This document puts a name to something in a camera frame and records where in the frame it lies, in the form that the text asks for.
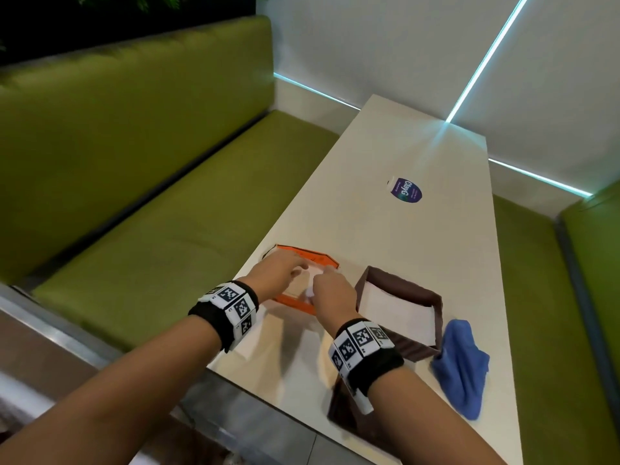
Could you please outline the long green bench backrest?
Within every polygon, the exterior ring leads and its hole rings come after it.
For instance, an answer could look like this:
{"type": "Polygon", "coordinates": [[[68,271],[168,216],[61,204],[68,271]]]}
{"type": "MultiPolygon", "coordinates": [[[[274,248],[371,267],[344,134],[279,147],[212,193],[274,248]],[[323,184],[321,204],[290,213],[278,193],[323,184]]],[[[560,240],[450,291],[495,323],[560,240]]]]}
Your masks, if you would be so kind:
{"type": "Polygon", "coordinates": [[[247,16],[0,69],[0,282],[14,284],[274,102],[247,16]]]}

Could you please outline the round purple sticker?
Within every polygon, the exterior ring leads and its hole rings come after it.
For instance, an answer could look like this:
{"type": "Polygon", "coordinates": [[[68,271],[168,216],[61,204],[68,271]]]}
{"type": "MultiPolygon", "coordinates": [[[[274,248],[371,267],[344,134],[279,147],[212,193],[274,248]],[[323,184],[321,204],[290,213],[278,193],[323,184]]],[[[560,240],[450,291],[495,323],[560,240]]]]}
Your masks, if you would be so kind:
{"type": "Polygon", "coordinates": [[[421,189],[408,179],[392,177],[386,186],[387,191],[402,202],[417,203],[422,199],[421,189]]]}

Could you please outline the white paper piece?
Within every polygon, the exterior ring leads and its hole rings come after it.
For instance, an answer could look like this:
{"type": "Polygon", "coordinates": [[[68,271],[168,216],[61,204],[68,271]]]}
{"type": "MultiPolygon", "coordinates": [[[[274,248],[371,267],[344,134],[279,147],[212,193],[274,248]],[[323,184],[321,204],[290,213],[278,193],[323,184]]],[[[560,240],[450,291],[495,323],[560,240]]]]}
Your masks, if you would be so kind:
{"type": "Polygon", "coordinates": [[[317,265],[314,262],[308,263],[308,268],[306,269],[297,268],[299,275],[290,282],[283,294],[301,303],[309,303],[310,298],[314,296],[314,277],[322,274],[324,269],[324,265],[317,265]]]}

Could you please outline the person's right hand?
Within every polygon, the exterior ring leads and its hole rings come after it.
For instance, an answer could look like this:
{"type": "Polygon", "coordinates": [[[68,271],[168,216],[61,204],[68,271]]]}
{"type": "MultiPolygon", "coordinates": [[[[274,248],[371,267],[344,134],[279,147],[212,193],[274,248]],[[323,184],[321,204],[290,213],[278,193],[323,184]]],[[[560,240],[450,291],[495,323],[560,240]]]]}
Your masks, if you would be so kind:
{"type": "Polygon", "coordinates": [[[340,273],[340,297],[331,303],[313,303],[315,317],[333,339],[337,337],[342,326],[352,320],[361,319],[356,310],[356,299],[355,289],[340,273]]]}

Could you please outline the person's left hand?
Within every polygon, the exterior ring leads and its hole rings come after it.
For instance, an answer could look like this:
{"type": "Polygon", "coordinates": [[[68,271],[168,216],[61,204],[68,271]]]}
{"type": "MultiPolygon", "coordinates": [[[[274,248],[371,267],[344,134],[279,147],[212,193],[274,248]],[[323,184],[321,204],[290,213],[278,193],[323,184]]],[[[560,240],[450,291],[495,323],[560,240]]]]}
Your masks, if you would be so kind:
{"type": "Polygon", "coordinates": [[[259,305],[282,294],[291,281],[283,273],[283,252],[278,250],[254,265],[250,272],[236,281],[247,285],[255,293],[259,305]]]}

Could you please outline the brown open box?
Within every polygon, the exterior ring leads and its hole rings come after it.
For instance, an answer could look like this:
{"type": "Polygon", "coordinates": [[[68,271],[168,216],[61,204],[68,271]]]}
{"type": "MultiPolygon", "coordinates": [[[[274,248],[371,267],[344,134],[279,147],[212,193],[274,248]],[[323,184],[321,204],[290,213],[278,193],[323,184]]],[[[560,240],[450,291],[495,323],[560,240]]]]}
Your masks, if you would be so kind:
{"type": "Polygon", "coordinates": [[[443,300],[423,288],[379,268],[368,266],[355,285],[358,313],[377,323],[408,361],[440,353],[443,300]]]}

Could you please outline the short green bench seat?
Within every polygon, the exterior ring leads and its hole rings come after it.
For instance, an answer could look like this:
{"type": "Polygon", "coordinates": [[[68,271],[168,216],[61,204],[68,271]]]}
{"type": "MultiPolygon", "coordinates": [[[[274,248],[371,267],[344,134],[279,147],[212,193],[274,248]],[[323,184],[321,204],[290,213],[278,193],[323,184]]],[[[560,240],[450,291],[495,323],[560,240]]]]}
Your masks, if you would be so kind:
{"type": "Polygon", "coordinates": [[[620,465],[620,440],[551,218],[498,195],[524,465],[620,465]]]}

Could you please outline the person's right forearm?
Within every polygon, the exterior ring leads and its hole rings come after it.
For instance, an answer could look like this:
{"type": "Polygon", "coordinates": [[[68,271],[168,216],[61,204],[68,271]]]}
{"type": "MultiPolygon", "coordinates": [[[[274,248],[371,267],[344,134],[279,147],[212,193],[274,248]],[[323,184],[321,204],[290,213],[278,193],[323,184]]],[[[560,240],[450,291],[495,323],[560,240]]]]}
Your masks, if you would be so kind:
{"type": "Polygon", "coordinates": [[[368,398],[402,465],[507,465],[407,367],[380,376],[370,386],[368,398]]]}

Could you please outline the black marker wristband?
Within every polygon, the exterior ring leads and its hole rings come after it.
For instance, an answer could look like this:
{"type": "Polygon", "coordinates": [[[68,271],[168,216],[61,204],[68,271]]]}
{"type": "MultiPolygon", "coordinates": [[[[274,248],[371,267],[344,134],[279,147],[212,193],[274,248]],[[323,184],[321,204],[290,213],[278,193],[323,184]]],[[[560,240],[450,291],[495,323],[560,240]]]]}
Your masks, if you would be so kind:
{"type": "Polygon", "coordinates": [[[234,350],[257,324],[259,300],[242,281],[228,281],[200,297],[188,315],[209,323],[221,340],[221,351],[234,350]]]}
{"type": "Polygon", "coordinates": [[[345,322],[329,348],[329,359],[362,415],[374,411],[367,397],[379,377],[404,366],[402,355],[385,331],[363,318],[345,322]]]}

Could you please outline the long green bench seat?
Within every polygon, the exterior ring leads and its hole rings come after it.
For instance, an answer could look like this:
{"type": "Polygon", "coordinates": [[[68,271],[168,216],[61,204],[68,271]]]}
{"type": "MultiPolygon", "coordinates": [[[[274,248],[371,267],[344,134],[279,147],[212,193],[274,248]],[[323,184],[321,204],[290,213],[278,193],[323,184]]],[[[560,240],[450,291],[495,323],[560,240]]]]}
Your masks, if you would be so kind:
{"type": "Polygon", "coordinates": [[[339,135],[262,118],[36,287],[45,308],[121,351],[235,278],[339,135]]]}

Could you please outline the orange flat box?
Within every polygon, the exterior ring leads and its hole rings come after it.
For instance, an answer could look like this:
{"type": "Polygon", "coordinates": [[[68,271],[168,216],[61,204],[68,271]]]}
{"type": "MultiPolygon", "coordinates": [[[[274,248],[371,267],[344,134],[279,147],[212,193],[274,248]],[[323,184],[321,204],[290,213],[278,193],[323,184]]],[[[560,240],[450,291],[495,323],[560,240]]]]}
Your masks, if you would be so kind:
{"type": "MultiPolygon", "coordinates": [[[[299,254],[302,258],[306,259],[309,263],[314,262],[314,264],[317,264],[317,265],[333,266],[337,268],[337,270],[339,270],[340,268],[340,264],[328,254],[316,252],[312,250],[307,250],[307,249],[302,249],[298,247],[288,246],[288,245],[282,245],[282,244],[274,245],[266,253],[264,253],[263,258],[266,258],[270,254],[273,254],[278,250],[286,250],[289,252],[295,252],[299,254]]],[[[313,303],[301,303],[293,299],[292,297],[284,295],[283,293],[274,297],[272,300],[275,303],[279,303],[281,305],[285,305],[287,307],[298,310],[300,312],[304,312],[306,314],[315,316],[315,307],[313,303]]]]}

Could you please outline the person's left forearm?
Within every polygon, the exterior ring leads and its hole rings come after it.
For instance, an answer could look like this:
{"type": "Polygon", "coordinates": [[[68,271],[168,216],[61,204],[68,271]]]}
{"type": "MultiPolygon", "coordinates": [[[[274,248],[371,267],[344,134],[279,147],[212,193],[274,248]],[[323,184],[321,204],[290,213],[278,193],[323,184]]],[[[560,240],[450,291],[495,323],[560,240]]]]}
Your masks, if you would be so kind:
{"type": "Polygon", "coordinates": [[[97,373],[0,446],[0,465],[128,465],[220,352],[190,315],[97,373]]]}

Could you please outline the blue cloth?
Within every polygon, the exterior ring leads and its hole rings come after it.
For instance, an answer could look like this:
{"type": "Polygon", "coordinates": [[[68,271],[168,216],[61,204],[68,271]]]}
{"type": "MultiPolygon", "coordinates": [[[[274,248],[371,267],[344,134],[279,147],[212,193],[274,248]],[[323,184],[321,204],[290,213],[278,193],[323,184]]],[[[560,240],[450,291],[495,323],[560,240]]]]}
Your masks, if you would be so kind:
{"type": "Polygon", "coordinates": [[[476,345],[469,322],[450,320],[431,369],[448,402],[466,420],[479,418],[489,363],[490,356],[476,345]]]}

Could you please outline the cyan light strip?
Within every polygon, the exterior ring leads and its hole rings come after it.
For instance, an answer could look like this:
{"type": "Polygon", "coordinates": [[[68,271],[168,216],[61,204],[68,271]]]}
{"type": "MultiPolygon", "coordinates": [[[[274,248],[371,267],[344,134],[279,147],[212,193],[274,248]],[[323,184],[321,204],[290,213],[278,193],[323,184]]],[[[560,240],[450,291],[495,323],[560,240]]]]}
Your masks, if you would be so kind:
{"type": "Polygon", "coordinates": [[[545,183],[547,185],[550,185],[550,186],[552,186],[554,188],[557,188],[557,189],[560,189],[562,191],[571,193],[572,195],[576,195],[576,196],[579,196],[581,198],[588,199],[588,198],[591,198],[594,195],[593,193],[587,192],[587,191],[582,190],[580,188],[573,187],[571,185],[562,183],[560,181],[557,181],[557,180],[554,180],[554,179],[550,179],[548,177],[544,177],[544,176],[539,175],[537,173],[533,173],[531,171],[518,168],[516,166],[510,165],[508,163],[504,163],[502,161],[499,161],[499,160],[496,160],[496,159],[493,159],[493,158],[488,158],[488,161],[490,163],[493,163],[495,165],[503,167],[503,168],[505,168],[507,170],[514,171],[516,173],[519,173],[519,174],[524,175],[526,177],[529,177],[531,179],[537,180],[539,182],[543,182],[543,183],[545,183]]]}
{"type": "Polygon", "coordinates": [[[499,49],[500,45],[502,44],[503,40],[505,39],[507,34],[510,32],[512,26],[514,25],[514,23],[518,19],[519,15],[523,11],[523,9],[526,6],[526,4],[528,3],[528,1],[529,0],[518,0],[518,3],[516,4],[514,9],[512,10],[511,14],[508,16],[506,22],[503,24],[503,26],[500,29],[499,33],[497,34],[497,36],[493,40],[491,46],[487,50],[486,54],[484,55],[484,57],[482,58],[481,62],[477,66],[476,70],[474,71],[472,77],[470,77],[469,82],[464,87],[463,91],[461,92],[461,95],[459,96],[458,100],[455,102],[453,108],[451,109],[450,113],[448,114],[447,118],[445,119],[446,123],[450,124],[450,123],[454,122],[454,119],[455,119],[456,115],[458,114],[458,112],[462,108],[463,104],[468,99],[469,95],[473,91],[474,87],[476,86],[476,84],[479,81],[480,77],[482,76],[483,72],[486,70],[487,66],[489,65],[492,57],[495,55],[495,53],[499,49]]]}
{"type": "Polygon", "coordinates": [[[351,104],[351,103],[349,103],[349,102],[343,101],[343,100],[342,100],[342,99],[340,99],[340,98],[337,98],[337,97],[334,97],[334,96],[329,95],[329,94],[327,94],[327,93],[324,93],[324,92],[321,92],[321,91],[319,91],[319,90],[316,90],[316,89],[314,89],[314,88],[312,88],[312,87],[309,87],[309,86],[307,86],[307,85],[304,85],[304,84],[302,84],[302,83],[300,83],[300,82],[297,82],[297,81],[295,81],[295,80],[293,80],[293,79],[291,79],[291,78],[288,78],[288,77],[286,77],[286,76],[283,76],[283,75],[281,75],[281,74],[279,74],[279,73],[274,72],[274,78],[275,78],[275,79],[278,79],[278,80],[281,80],[281,81],[283,81],[283,82],[286,82],[286,83],[288,83],[288,84],[290,84],[290,85],[294,85],[294,86],[296,86],[296,87],[299,87],[299,88],[301,88],[301,89],[303,89],[303,90],[305,90],[305,91],[308,91],[308,92],[314,93],[314,94],[316,94],[316,95],[319,95],[319,96],[321,96],[321,97],[323,97],[323,98],[326,98],[326,99],[328,99],[328,100],[334,101],[334,102],[336,102],[336,103],[338,103],[338,104],[340,104],[340,105],[346,106],[346,107],[348,107],[348,108],[350,108],[350,109],[354,109],[354,110],[356,110],[356,111],[360,111],[360,110],[361,110],[361,108],[360,108],[360,107],[357,107],[357,106],[355,106],[355,105],[353,105],[353,104],[351,104]]]}

